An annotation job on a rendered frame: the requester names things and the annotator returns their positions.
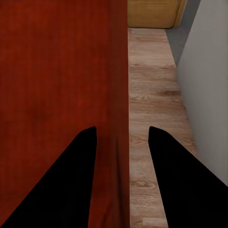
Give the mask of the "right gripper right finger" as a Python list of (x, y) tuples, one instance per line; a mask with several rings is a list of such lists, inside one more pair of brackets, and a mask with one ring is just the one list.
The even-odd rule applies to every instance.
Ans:
[(169, 228), (228, 228), (228, 187), (168, 132), (148, 145)]

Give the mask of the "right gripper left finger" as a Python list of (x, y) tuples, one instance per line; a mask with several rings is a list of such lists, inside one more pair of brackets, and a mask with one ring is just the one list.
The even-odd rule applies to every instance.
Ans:
[(87, 228), (96, 127), (81, 131), (1, 228)]

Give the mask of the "storage box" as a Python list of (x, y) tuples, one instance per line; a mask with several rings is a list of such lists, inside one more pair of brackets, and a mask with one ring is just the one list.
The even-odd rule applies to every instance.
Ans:
[(0, 0), (0, 228), (96, 127), (87, 228), (130, 228), (127, 0)]

